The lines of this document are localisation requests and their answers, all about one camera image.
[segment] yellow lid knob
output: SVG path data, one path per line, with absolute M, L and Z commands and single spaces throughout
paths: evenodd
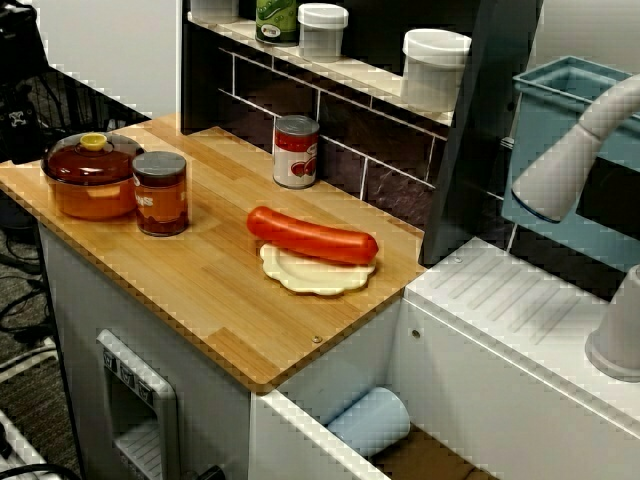
M 106 145 L 107 137 L 101 133 L 87 133 L 80 138 L 80 143 L 87 150 L 97 152 Z

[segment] white wall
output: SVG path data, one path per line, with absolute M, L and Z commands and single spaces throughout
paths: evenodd
M 180 0 L 33 0 L 49 64 L 149 117 L 179 110 Z
M 529 68 L 574 55 L 640 73 L 640 0 L 545 0 Z
M 158 117 L 179 110 L 181 0 L 23 0 L 49 63 Z M 640 0 L 545 0 L 529 68 L 575 55 L 640 73 Z

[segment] brown jar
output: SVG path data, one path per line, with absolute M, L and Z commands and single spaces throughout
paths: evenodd
M 185 159 L 171 152 L 147 152 L 132 166 L 138 228 L 156 237 L 183 232 L 189 224 Z

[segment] orange pot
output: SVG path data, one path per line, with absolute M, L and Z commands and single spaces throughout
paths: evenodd
M 141 153 L 138 143 L 122 135 L 73 135 L 51 148 L 42 170 L 63 213 L 102 220 L 135 209 L 131 162 Z

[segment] tomato can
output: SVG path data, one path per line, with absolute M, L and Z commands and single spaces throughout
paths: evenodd
M 273 180 L 286 188 L 307 188 L 316 181 L 318 131 L 315 120 L 302 115 L 276 119 Z

